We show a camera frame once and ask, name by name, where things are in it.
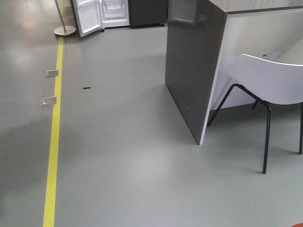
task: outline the refrigerator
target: refrigerator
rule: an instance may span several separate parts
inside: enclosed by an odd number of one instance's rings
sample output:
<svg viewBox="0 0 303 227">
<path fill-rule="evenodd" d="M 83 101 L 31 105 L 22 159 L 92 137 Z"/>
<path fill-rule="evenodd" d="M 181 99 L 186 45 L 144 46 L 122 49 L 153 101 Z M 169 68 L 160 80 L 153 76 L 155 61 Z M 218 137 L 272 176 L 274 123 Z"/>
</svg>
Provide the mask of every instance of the refrigerator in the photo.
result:
<svg viewBox="0 0 303 227">
<path fill-rule="evenodd" d="M 168 0 L 129 0 L 131 26 L 163 25 L 167 21 Z"/>
<path fill-rule="evenodd" d="M 128 0 L 71 0 L 79 37 L 106 27 L 128 26 Z"/>
</svg>

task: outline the metal stand base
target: metal stand base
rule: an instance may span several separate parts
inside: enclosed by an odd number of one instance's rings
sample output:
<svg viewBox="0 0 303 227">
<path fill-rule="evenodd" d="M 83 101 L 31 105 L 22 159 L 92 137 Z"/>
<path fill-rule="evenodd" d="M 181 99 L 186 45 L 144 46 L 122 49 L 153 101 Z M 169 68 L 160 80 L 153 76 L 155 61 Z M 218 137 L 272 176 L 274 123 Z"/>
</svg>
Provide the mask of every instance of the metal stand base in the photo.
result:
<svg viewBox="0 0 303 227">
<path fill-rule="evenodd" d="M 73 26 L 65 26 L 66 32 L 64 31 L 64 28 L 62 26 L 56 28 L 53 32 L 57 36 L 68 36 L 73 34 L 76 31 L 76 28 Z"/>
</svg>

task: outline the small metal plate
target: small metal plate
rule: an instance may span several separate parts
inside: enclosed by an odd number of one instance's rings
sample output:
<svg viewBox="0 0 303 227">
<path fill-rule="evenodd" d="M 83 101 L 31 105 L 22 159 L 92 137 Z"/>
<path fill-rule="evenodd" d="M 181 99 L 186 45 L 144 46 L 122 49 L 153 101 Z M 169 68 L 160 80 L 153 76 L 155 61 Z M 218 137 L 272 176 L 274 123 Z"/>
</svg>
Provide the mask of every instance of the small metal plate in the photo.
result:
<svg viewBox="0 0 303 227">
<path fill-rule="evenodd" d="M 46 77 L 57 77 L 59 75 L 59 70 L 48 70 L 46 71 Z"/>
<path fill-rule="evenodd" d="M 47 107 L 47 106 L 53 106 L 57 104 L 57 97 L 48 97 L 42 99 L 42 106 L 41 107 Z"/>
</svg>

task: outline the yellow floor line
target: yellow floor line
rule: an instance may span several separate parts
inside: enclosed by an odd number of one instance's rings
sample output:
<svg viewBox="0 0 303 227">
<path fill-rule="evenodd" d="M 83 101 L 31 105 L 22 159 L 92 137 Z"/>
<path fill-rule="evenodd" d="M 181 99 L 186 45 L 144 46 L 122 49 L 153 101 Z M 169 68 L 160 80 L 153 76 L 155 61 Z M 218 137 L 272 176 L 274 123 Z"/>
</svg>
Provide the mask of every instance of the yellow floor line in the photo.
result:
<svg viewBox="0 0 303 227">
<path fill-rule="evenodd" d="M 43 227 L 54 227 L 56 187 L 57 187 L 57 167 L 60 134 L 60 113 L 61 113 L 61 86 L 62 86 L 62 63 L 63 63 L 64 38 L 59 37 L 57 69 L 59 75 L 56 77 L 55 92 L 57 104 L 53 107 L 53 123 L 51 135 L 51 147 L 49 154 L 48 175 L 46 184 L 45 211 Z"/>
</svg>

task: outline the metal pole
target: metal pole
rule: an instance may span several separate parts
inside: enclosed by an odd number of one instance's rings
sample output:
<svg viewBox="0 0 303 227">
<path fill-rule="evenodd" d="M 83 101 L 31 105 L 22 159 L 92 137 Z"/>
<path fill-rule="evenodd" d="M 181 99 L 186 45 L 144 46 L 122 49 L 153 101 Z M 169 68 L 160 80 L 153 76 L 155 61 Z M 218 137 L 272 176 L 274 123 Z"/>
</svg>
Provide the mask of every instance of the metal pole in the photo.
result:
<svg viewBox="0 0 303 227">
<path fill-rule="evenodd" d="M 63 21 L 63 18 L 62 18 L 62 14 L 61 14 L 61 11 L 60 11 L 58 1 L 55 0 L 55 3 L 56 3 L 56 7 L 57 7 L 57 10 L 58 10 L 58 13 L 59 13 L 59 17 L 60 17 L 60 20 L 61 20 L 62 27 L 64 29 L 64 33 L 66 34 L 66 28 L 65 28 L 65 24 L 64 24 L 64 21 Z"/>
</svg>

